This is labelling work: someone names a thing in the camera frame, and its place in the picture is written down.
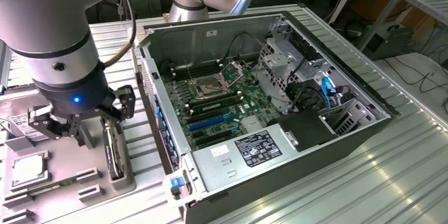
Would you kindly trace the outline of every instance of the robotic arm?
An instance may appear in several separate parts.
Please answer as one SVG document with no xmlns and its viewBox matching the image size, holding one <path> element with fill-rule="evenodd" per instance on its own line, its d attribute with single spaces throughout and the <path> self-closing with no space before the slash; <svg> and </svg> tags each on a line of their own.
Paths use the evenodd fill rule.
<svg viewBox="0 0 448 224">
<path fill-rule="evenodd" d="M 29 125 L 51 139 L 77 137 L 83 119 L 101 118 L 120 123 L 133 116 L 131 86 L 113 91 L 104 69 L 119 59 L 99 59 L 85 9 L 101 0 L 0 0 L 0 39 L 29 70 L 49 106 L 29 109 Z M 175 0 L 171 21 L 207 18 L 205 5 L 237 15 L 251 0 Z M 124 54 L 132 44 L 119 52 Z M 121 109 L 113 106 L 120 100 Z M 61 124 L 51 118 L 67 119 Z"/>
</svg>

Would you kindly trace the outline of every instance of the power supply label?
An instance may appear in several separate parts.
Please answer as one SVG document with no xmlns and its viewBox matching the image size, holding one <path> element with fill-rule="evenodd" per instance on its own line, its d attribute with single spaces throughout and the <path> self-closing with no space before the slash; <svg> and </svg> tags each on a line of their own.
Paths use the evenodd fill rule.
<svg viewBox="0 0 448 224">
<path fill-rule="evenodd" d="M 281 151 L 268 131 L 261 131 L 252 136 L 236 140 L 235 144 L 249 167 L 255 167 L 275 157 L 281 156 Z"/>
</svg>

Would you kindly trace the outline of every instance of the aluminum profile table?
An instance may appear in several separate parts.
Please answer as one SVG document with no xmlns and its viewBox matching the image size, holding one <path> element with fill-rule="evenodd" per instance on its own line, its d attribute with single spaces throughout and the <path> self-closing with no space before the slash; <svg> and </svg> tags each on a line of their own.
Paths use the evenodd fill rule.
<svg viewBox="0 0 448 224">
<path fill-rule="evenodd" d="M 408 2 L 408 4 L 416 8 L 419 8 L 421 11 L 424 11 L 429 16 L 432 16 L 439 22 L 448 25 L 448 0 L 404 0 Z M 363 51 L 368 42 L 371 41 L 373 34 L 376 32 L 377 27 L 384 24 L 387 17 L 391 15 L 393 9 L 396 8 L 400 0 L 391 0 L 387 4 L 372 28 L 361 36 L 361 40 L 357 44 L 357 48 Z M 397 17 L 397 22 L 401 22 L 405 14 L 408 11 L 401 13 L 401 15 Z"/>
<path fill-rule="evenodd" d="M 279 10 L 295 15 L 401 116 L 347 158 L 213 223 L 447 223 L 447 123 L 409 96 L 307 8 L 272 6 L 253 8 L 248 13 Z M 163 22 L 163 18 L 144 19 L 137 25 Z M 92 25 L 101 56 L 116 52 L 125 43 L 129 26 L 129 23 Z M 123 70 L 108 73 L 108 78 L 116 73 L 117 81 L 132 71 L 131 62 L 123 60 L 121 63 L 128 64 Z M 128 148 L 136 191 L 67 215 L 53 223 L 91 223 L 92 218 L 95 223 L 183 222 L 177 209 L 167 204 L 168 195 L 161 188 L 164 174 L 147 118 L 137 114 L 125 128 L 131 139 Z"/>
</svg>

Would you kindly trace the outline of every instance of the desk leg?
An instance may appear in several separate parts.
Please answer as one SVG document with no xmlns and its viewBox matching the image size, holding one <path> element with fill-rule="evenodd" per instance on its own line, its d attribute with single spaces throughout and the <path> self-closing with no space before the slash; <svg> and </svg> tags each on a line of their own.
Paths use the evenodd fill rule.
<svg viewBox="0 0 448 224">
<path fill-rule="evenodd" d="M 401 23 L 404 18 L 407 17 L 407 15 L 409 14 L 411 10 L 412 10 L 413 6 L 411 6 L 396 18 L 396 22 Z"/>
<path fill-rule="evenodd" d="M 335 22 L 337 16 L 340 15 L 340 12 L 343 10 L 345 3 L 347 3 L 347 0 L 340 0 L 340 2 L 337 3 L 337 6 L 335 7 L 333 15 L 331 16 L 331 19 L 329 19 L 329 24 Z"/>
</svg>

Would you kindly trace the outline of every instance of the blue pcie slot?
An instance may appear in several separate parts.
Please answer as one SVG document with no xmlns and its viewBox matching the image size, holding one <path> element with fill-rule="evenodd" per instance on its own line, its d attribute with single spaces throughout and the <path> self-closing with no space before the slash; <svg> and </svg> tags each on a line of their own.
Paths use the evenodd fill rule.
<svg viewBox="0 0 448 224">
<path fill-rule="evenodd" d="M 199 129 L 205 128 L 211 125 L 215 125 L 215 124 L 219 124 L 219 123 L 224 122 L 227 120 L 227 118 L 229 117 L 229 114 L 231 114 L 231 112 L 225 115 L 221 115 L 220 117 L 217 117 L 215 119 L 207 120 L 205 122 L 201 122 L 199 124 L 195 124 L 195 125 L 189 126 L 188 130 L 189 131 L 199 130 Z"/>
</svg>

